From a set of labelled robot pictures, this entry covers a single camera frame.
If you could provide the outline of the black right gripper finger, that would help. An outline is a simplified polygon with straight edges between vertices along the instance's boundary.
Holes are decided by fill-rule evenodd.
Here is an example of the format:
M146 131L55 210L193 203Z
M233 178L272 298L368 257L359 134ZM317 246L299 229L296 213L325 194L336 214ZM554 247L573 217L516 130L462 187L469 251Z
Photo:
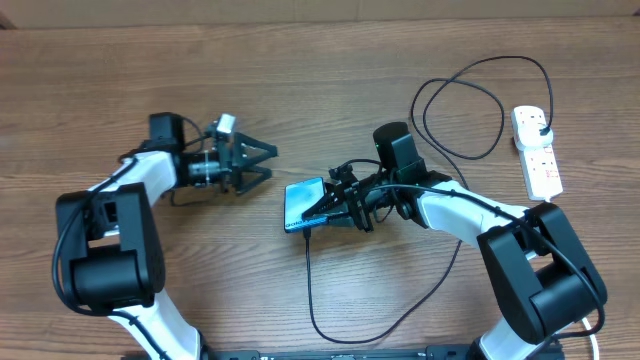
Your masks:
M357 188L348 184L326 184L325 190L325 194L302 213L302 219L324 216L327 220L352 220Z
M334 227L356 227L357 221L348 212L327 214L327 225Z

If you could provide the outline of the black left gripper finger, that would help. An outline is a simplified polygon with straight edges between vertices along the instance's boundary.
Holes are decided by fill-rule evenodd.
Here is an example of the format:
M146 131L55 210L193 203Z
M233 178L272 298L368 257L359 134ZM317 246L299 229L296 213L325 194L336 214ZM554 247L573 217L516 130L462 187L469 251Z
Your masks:
M236 195L242 195L272 177L272 170L260 166L235 168L232 171L232 186Z
M278 156L275 145L267 144L246 134L234 134L232 160L234 163L261 163Z

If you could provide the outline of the blue Samsung Galaxy phone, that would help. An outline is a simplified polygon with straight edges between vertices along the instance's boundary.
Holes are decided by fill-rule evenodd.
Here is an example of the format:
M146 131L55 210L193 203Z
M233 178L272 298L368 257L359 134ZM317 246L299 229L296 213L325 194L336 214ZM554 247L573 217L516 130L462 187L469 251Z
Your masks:
M287 185L284 193L284 231L294 233L328 223L325 215L303 218L303 213L325 195L322 177Z

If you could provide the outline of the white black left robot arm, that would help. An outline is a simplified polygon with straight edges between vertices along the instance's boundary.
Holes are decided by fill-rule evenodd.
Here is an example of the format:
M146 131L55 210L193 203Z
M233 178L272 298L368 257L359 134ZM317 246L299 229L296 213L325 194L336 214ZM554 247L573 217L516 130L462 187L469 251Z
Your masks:
M202 333L181 315L165 289L166 267L152 208L186 187L244 194L272 175L263 162L276 146L235 131L222 114L198 130L196 151L171 112L149 117L149 137L121 156L121 166L93 187L61 195L52 283L71 311L122 326L149 359L211 359Z

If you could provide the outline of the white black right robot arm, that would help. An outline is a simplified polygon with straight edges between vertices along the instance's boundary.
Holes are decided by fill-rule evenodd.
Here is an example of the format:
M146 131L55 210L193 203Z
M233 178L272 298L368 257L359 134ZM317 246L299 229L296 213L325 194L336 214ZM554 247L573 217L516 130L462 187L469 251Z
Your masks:
M507 205L430 170L408 126L373 133L378 170L359 179L351 162L285 189L284 229L319 226L370 232L381 208L454 236L481 253L502 314L469 345L430 346L430 359L561 359L560 340L587 338L605 320L606 286L564 212L543 202Z

